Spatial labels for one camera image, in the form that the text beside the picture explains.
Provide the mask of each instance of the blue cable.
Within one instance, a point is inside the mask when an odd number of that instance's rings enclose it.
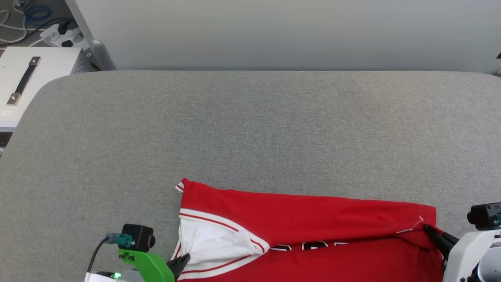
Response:
[[[37,22],[45,22],[52,15],[52,9],[45,5],[30,7],[34,2],[35,0],[31,0],[23,9],[23,13],[25,14],[27,23],[32,26],[40,27],[42,24]]]

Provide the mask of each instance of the black cable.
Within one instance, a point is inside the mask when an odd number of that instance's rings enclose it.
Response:
[[[92,269],[92,265],[94,264],[94,259],[96,258],[96,254],[97,252],[99,251],[99,249],[101,248],[101,246],[106,242],[108,241],[110,237],[106,237],[104,238],[101,242],[99,242],[99,245],[97,245],[96,249],[94,250],[94,253],[92,254],[92,258],[91,258],[91,262],[89,263],[89,267],[87,268],[87,272],[90,273],[91,272],[91,269]]]
[[[17,42],[13,42],[13,43],[0,44],[0,47],[10,46],[10,45],[14,45],[14,44],[23,42],[24,40],[26,40],[27,38],[29,38],[30,36],[32,36],[33,34],[35,34],[42,27],[44,27],[44,26],[46,26],[48,24],[51,24],[53,22],[59,22],[59,21],[62,21],[62,20],[64,20],[64,21],[73,21],[74,19],[72,19],[72,18],[55,18],[55,19],[52,19],[50,21],[47,21],[47,22],[43,23],[41,26],[37,27],[37,29],[35,29],[34,31],[32,31],[30,34],[27,34],[23,39],[21,39],[21,40],[19,40]]]

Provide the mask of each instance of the gray floor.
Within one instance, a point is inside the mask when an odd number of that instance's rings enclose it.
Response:
[[[5,22],[5,25],[21,28],[23,26],[23,15],[13,11],[12,3],[13,3],[13,0],[0,0],[0,10],[8,9],[9,11],[11,11],[10,15],[9,15],[9,19]],[[54,18],[70,18],[72,16],[71,12],[68,9],[68,6],[66,5],[66,2],[64,0],[35,0],[35,2],[30,6],[35,6],[35,5],[46,5],[52,9],[52,15],[47,20],[54,19]],[[5,18],[5,16],[6,16],[6,13],[1,13],[0,19],[3,20]],[[31,26],[29,24],[27,24],[26,27],[27,28],[36,28],[36,27]],[[25,41],[23,41],[19,44],[15,44],[13,46],[28,46],[29,44],[40,39],[39,34],[40,34],[40,32],[37,32],[36,35],[33,35],[30,38],[26,39]],[[22,35],[23,35],[23,32],[20,30],[14,30],[14,29],[9,29],[9,28],[5,28],[5,27],[0,27],[0,38],[2,38],[2,39],[14,40],[16,38],[19,38]],[[40,42],[36,46],[46,46],[46,44],[43,42]]]

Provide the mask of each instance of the gray fabric surface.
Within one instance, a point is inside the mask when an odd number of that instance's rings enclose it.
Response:
[[[182,177],[410,201],[461,236],[501,200],[501,79],[457,72],[74,75],[37,94],[0,159],[0,281],[82,281],[124,223],[177,241]],[[94,270],[123,270],[105,245]]]

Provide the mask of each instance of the red fabric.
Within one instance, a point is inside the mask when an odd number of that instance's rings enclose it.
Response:
[[[440,252],[423,230],[436,224],[434,207],[182,183],[181,208],[227,218],[271,247],[292,249],[271,249],[227,273],[183,281],[442,281]],[[302,250],[303,242],[312,241],[327,247]]]

